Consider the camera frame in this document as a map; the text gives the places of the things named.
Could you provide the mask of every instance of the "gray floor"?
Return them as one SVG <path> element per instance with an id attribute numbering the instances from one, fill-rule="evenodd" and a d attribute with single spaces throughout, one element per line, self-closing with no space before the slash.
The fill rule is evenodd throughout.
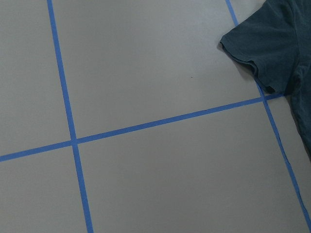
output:
<path id="1" fill-rule="evenodd" d="M 310 232 L 311 162 L 222 51 L 228 4 L 2 1 L 0 232 Z"/>

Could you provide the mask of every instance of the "garment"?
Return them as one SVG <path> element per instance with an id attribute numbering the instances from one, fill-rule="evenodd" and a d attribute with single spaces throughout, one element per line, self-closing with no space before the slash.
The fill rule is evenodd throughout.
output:
<path id="1" fill-rule="evenodd" d="M 247 64 L 268 93 L 291 94 L 299 133 L 311 152 L 311 0 L 267 0 L 220 43 Z"/>

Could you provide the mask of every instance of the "fabric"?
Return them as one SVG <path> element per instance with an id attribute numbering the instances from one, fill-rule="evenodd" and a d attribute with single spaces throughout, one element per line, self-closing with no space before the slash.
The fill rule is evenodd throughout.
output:
<path id="1" fill-rule="evenodd" d="M 311 152 L 311 0 L 267 0 L 220 43 L 247 64 L 268 93 L 291 94 L 300 135 Z"/>

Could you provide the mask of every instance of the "sleeve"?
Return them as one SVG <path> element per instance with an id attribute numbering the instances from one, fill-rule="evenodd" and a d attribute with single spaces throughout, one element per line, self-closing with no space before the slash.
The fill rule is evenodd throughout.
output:
<path id="1" fill-rule="evenodd" d="M 287 0 L 267 0 L 252 16 L 225 34 L 220 43 L 233 60 L 250 65 L 264 91 L 288 92 L 299 48 L 294 15 Z"/>

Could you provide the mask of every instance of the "blue grid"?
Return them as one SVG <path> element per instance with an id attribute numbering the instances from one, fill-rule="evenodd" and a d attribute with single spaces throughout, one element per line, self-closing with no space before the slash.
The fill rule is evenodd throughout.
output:
<path id="1" fill-rule="evenodd" d="M 239 23 L 236 19 L 236 16 L 235 16 L 233 7 L 231 5 L 231 2 L 230 2 L 230 0 L 225 0 L 225 1 L 226 1 L 227 6 L 228 6 L 229 12 L 231 14 L 232 20 L 233 20 L 235 26 L 237 26 Z M 58 40 L 58 35 L 57 35 L 57 29 L 56 29 L 57 27 L 56 27 L 56 21 L 55 21 L 55 17 L 54 17 L 52 0 L 47 0 L 47 4 L 48 4 L 48 11 L 49 11 L 50 22 L 51 22 L 52 36 L 53 36 L 53 41 L 54 41 L 59 77 L 60 77 L 60 82 L 61 82 L 61 87 L 62 87 L 62 92 L 63 92 L 63 98 L 64 98 L 64 103 L 65 103 L 65 109 L 66 109 L 66 115 L 67 115 L 67 121 L 68 121 L 68 126 L 69 126 L 70 141 L 60 142 L 60 143 L 56 143 L 56 144 L 51 144 L 51 145 L 39 147 L 39 148 L 34 148 L 34 149 L 30 149 L 30 150 L 25 150 L 25 151 L 20 151 L 20 152 L 16 152 L 16 153 L 3 155 L 3 156 L 0 156 L 0 162 L 12 160 L 12 159 L 16 159 L 16 158 L 20 158 L 20 157 L 24 157 L 24 156 L 29 156 L 29 155 L 33 155 L 33 154 L 37 154 L 37 153 L 56 150 L 56 149 L 60 149 L 60 148 L 72 147 L 74 160 L 75 160 L 75 166 L 76 166 L 76 172 L 77 172 L 77 178 L 78 178 L 78 182 L 79 182 L 80 195 L 81 195 L 81 200 L 82 200 L 82 205 L 83 205 L 83 211 L 84 211 L 84 216 L 85 216 L 85 221 L 86 221 L 86 229 L 87 229 L 88 233 L 93 233 L 94 232 L 93 231 L 93 225 L 92 225 L 92 220 L 91 220 L 91 215 L 90 215 L 90 210 L 89 210 L 89 205 L 88 205 L 88 200 L 87 200 L 87 193 L 86 193 L 86 187 L 85 187 L 85 182 L 84 182 L 84 177 L 83 177 L 82 165 L 81 165 L 81 161 L 80 161 L 78 144 L 90 142 L 90 141 L 94 141 L 94 140 L 99 140 L 99 139 L 103 139 L 103 138 L 107 138 L 107 137 L 112 137 L 112 136 L 116 136 L 119 134 L 129 133 L 129 132 L 133 132 L 133 131 L 137 131 L 137 130 L 143 130 L 143 129 L 147 129 L 150 127 L 155 127 L 155 126 L 159 126 L 159 125 L 163 125 L 163 124 L 169 124 L 172 122 L 177 122 L 177 121 L 181 121 L 181 120 L 185 120 L 185 119 L 189 119 L 189 118 L 193 118 L 193 117 L 208 115 L 208 114 L 212 114 L 215 112 L 220 112 L 220 111 L 225 111 L 225 110 L 229 110 L 229 109 L 233 109 L 233 108 L 238 108 L 238 107 L 245 106 L 245 105 L 250 105 L 250 104 L 262 102 L 264 104 L 265 110 L 267 112 L 268 118 L 269 118 L 271 126 L 273 128 L 273 131 L 275 133 L 275 136 L 276 136 L 278 145 L 280 147 L 282 156 L 284 158 L 286 167 L 287 167 L 288 172 L 290 174 L 290 177 L 292 179 L 292 183 L 293 183 L 293 186 L 295 188 L 296 195 L 297 195 L 297 198 L 299 200 L 300 206 L 302 208 L 302 211 L 303 211 L 305 220 L 307 222 L 309 231 L 311 232 L 311 220 L 310 220 L 309 213 L 304 206 L 303 200 L 302 200 L 301 195 L 300 195 L 299 186 L 297 184 L 297 181 L 296 181 L 296 178 L 294 175 L 294 171 L 293 171 L 292 166 L 291 166 L 290 162 L 288 161 L 288 158 L 285 154 L 285 151 L 284 151 L 282 142 L 280 140 L 280 136 L 279 136 L 275 121 L 273 119 L 269 105 L 267 103 L 268 100 L 283 97 L 282 94 L 274 94 L 274 95 L 265 96 L 262 89 L 257 84 L 257 88 L 258 88 L 258 91 L 260 93 L 259 98 L 254 98 L 254 99 L 245 100 L 245 101 L 241 101 L 241 102 L 237 102 L 237 103 L 227 104 L 227 105 L 223 105 L 223 106 L 219 106 L 219 107 L 215 107 L 215 108 L 210 108 L 207 110 L 202 110 L 202 111 L 198 111 L 198 112 L 194 112 L 194 113 L 184 114 L 184 115 L 180 115 L 180 116 L 174 116 L 174 117 L 167 118 L 167 119 L 153 121 L 153 122 L 140 124 L 140 125 L 136 125 L 136 126 L 132 126 L 132 127 L 127 127 L 127 128 L 123 128 L 123 129 L 119 129 L 119 130 L 109 131 L 106 133 L 100 133 L 100 134 L 91 135 L 91 136 L 87 136 L 87 137 L 77 138 L 76 132 L 75 132 L 75 127 L 74 127 L 74 122 L 73 122 L 73 117 L 72 117 L 72 112 L 71 112 L 71 106 L 70 106 L 69 94 L 68 94 L 65 72 L 64 72 L 63 62 L 62 62 L 61 50 L 60 50 L 60 45 L 59 45 L 59 40 Z"/>

